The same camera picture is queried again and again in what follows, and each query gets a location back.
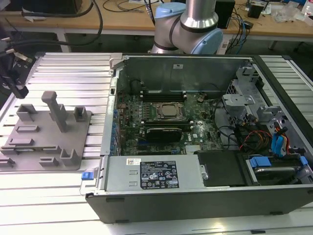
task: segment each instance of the white sticker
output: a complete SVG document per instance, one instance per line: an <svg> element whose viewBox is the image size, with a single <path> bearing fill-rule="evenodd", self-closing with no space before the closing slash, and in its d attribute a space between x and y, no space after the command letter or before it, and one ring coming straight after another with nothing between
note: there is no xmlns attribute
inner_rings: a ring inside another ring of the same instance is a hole
<svg viewBox="0 0 313 235"><path fill-rule="evenodd" d="M173 65L173 69L175 70L182 70L184 68L183 64L175 64Z"/></svg>
<svg viewBox="0 0 313 235"><path fill-rule="evenodd" d="M126 165L140 165L141 158L128 158L126 159Z"/></svg>

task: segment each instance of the desk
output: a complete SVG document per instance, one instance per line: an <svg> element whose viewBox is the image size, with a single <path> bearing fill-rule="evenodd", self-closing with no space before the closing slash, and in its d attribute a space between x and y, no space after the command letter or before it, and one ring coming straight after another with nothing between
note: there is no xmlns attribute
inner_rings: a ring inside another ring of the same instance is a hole
<svg viewBox="0 0 313 235"><path fill-rule="evenodd" d="M102 8L104 0L98 0L99 7L104 20L102 34L122 34L122 35L154 35L154 25L146 13L123 12L114 13ZM115 6L116 0L111 0L106 7L109 9L118 10ZM237 4L244 3L245 0L236 0ZM83 0L82 10L89 5L89 0ZM137 6L136 3L126 3L126 8ZM271 16L260 16L259 19L247 18L247 12L238 9L237 12L244 20L254 23L254 26L249 34L249 39L253 40L272 40L272 41L298 41L298 42L313 42L313 27L308 26L304 22L286 22L275 23ZM4 20L5 12L0 15L0 22L8 26ZM48 18L44 21L35 21L34 23L27 21L21 16L6 16L8 20L17 27L20 31L29 32L53 32L57 34L58 40L65 41L67 33L97 33L99 27L99 19L93 8L91 12L85 16L72 19ZM219 54L224 54L226 44L237 34L238 25L234 20L231 20L227 29L223 29L224 40ZM63 52L70 52L67 46L61 46Z"/></svg>

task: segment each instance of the motherboard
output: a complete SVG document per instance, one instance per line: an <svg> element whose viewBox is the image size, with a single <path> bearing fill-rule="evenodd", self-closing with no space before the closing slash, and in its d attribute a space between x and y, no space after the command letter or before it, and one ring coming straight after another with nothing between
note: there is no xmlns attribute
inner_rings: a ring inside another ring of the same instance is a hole
<svg viewBox="0 0 313 235"><path fill-rule="evenodd" d="M222 149L213 123L215 102L199 93L186 94L183 102L144 102L140 96L118 93L121 155Z"/></svg>

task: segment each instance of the light blue robot joint cap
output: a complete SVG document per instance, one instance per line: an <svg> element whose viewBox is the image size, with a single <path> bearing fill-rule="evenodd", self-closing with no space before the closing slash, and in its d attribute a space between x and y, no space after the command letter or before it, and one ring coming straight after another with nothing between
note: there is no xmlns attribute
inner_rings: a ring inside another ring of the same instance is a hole
<svg viewBox="0 0 313 235"><path fill-rule="evenodd" d="M165 18L182 14L186 9L186 4L181 2L163 3L156 9L155 18Z"/></svg>
<svg viewBox="0 0 313 235"><path fill-rule="evenodd" d="M216 28L202 37L191 54L213 54L219 48L222 40L223 32L220 28Z"/></svg>

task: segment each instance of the black box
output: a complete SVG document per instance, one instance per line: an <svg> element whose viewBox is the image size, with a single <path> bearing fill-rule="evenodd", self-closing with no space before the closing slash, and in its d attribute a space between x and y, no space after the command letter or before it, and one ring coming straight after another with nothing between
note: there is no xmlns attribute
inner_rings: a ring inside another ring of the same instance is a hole
<svg viewBox="0 0 313 235"><path fill-rule="evenodd" d="M186 0L171 0L175 2L186 3ZM218 28L227 28L231 14L235 6L235 0L217 0L215 4L215 12L219 16L217 23Z"/></svg>
<svg viewBox="0 0 313 235"><path fill-rule="evenodd" d="M263 9L264 9L264 6L262 5L251 4L249 11L248 11L248 17L258 19Z"/></svg>
<svg viewBox="0 0 313 235"><path fill-rule="evenodd" d="M15 9L24 8L27 11L50 14L76 14L82 0L12 0Z"/></svg>

